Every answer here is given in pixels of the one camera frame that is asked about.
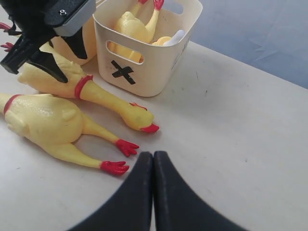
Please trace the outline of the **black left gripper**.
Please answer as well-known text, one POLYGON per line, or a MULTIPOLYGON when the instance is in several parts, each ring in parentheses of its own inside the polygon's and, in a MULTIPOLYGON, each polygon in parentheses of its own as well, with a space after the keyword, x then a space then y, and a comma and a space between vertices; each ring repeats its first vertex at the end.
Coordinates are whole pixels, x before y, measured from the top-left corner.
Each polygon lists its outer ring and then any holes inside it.
MULTIPOLYGON (((67 83, 68 78, 57 65, 53 55, 43 52, 40 47, 56 36, 54 28, 61 23, 57 11, 61 0, 2 0, 0 5, 9 15, 13 26, 9 35, 19 35, 14 45, 3 45, 8 55, 31 55, 27 63, 41 69, 57 81, 67 83)), ((61 36, 74 55, 79 59, 88 58, 84 46, 83 31, 80 28, 72 36, 61 36)))

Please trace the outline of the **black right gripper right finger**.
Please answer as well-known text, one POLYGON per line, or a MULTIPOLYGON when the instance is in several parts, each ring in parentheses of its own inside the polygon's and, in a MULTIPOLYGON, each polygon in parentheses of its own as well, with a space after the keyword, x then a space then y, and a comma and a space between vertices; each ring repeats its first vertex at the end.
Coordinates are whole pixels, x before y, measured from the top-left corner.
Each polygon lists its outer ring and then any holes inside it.
POLYGON ((167 152, 154 153, 154 211, 158 231, 242 231, 184 181, 167 152))

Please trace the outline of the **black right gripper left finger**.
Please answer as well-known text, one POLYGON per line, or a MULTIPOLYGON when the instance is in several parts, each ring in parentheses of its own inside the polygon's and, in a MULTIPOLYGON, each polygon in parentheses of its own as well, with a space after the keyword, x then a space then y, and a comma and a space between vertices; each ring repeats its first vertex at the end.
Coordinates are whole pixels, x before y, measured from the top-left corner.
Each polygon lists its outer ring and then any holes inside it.
POLYGON ((148 231, 153 202, 152 169, 152 154, 140 153, 118 190, 97 211, 70 230, 148 231))

